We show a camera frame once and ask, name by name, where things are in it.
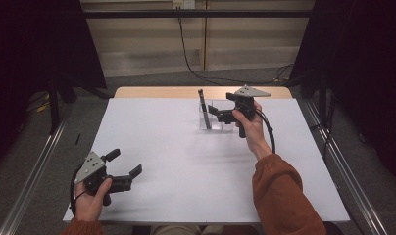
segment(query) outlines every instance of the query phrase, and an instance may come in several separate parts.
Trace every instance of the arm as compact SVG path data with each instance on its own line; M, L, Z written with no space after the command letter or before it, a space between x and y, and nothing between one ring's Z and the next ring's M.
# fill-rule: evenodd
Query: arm
M256 109L262 107L255 102ZM237 110L233 115L244 126L247 145L256 156L253 200L266 234L325 234L321 218L302 192L299 173L265 140L263 121L250 121Z
M85 193L85 187L82 182L75 186L75 194L77 196L80 195L76 200L75 218L61 233L62 235L103 234L103 227L98 218L103 208L103 198L109 191L112 182L111 178L104 180L94 196Z

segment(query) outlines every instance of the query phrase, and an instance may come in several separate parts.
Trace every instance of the orange sleeve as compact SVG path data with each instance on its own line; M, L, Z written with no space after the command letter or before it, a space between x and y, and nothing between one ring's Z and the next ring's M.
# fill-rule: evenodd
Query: orange sleeve
M253 200L266 234L326 234L311 203L302 192L302 179L279 155L256 163Z
M103 227L100 221L84 222L73 218L61 235L103 235Z

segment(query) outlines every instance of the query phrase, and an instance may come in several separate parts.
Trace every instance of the hand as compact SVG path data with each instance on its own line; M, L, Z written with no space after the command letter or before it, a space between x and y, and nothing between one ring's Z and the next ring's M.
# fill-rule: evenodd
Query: hand
M262 106L254 101L257 110L262 110ZM263 120L258 115L254 115L252 120L247 119L241 112L233 110L232 114L239 121L236 125L242 124L246 132L247 146L258 160L272 154L271 147L265 140L263 133Z
M97 221L103 209L103 198L112 186L113 180L107 178L100 185L95 196L83 193L86 189L83 182L79 182L75 186L75 194L78 196L83 193L76 200L75 218L78 221L92 222Z

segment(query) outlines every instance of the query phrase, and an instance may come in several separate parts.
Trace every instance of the gray carpet floor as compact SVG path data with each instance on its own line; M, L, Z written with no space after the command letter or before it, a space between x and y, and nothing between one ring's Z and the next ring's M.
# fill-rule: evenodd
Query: gray carpet floor
M245 80L235 82L216 80L222 85L243 85L250 81L267 82L276 77L277 69L257 70L219 70L200 72L211 77L227 77ZM107 93L114 94L121 86L184 86L214 85L196 78L190 72L172 74L140 75L135 77L108 78ZM15 234L59 234L67 225L62 221L69 204L69 188L74 168L84 159L91 149L102 116L108 101L101 100L90 93L75 89L78 100L74 104L64 104L60 101L60 110L71 110L61 138L52 156L37 182L37 187L31 195L31 200L25 214L16 229ZM308 125L314 125L306 108L307 100L301 99L299 87L291 88L292 95L298 99ZM40 104L40 101L29 104L29 108ZM23 131L19 134L10 151L0 163L0 226L10 208L21 194L26 180L39 157L48 138L50 130L49 109L44 112L28 112ZM359 138L359 131L341 106L336 105L332 136L339 145L341 152L352 168L355 176L375 207L381 218L387 234L396 234L396 179L382 166L375 150ZM314 138L322 151L323 141L316 130ZM337 167L327 155L329 171L347 209L358 222L365 234L371 234L367 222L362 216L356 201L352 197ZM338 224L344 234L361 234L354 221ZM125 224L105 226L106 234L131 234L131 227Z

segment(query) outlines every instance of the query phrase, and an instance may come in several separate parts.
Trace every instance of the human hand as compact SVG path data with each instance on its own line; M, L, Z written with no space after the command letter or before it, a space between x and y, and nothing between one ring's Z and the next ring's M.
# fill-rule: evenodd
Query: human hand
M75 194L82 195L76 200L75 218L78 221L92 222L97 221L103 209L103 198L112 186L113 180L106 178L100 185L94 196L87 194L83 182L79 182L75 186Z
M256 101L254 101L254 106L257 110L262 110L262 106ZM266 142L265 135L263 133L262 118L258 115L254 115L253 119L249 120L237 110L233 110L232 114L239 121L236 123L236 126L238 127L240 124L243 125L246 132L247 146L256 158L260 160L272 154L271 147L269 147Z

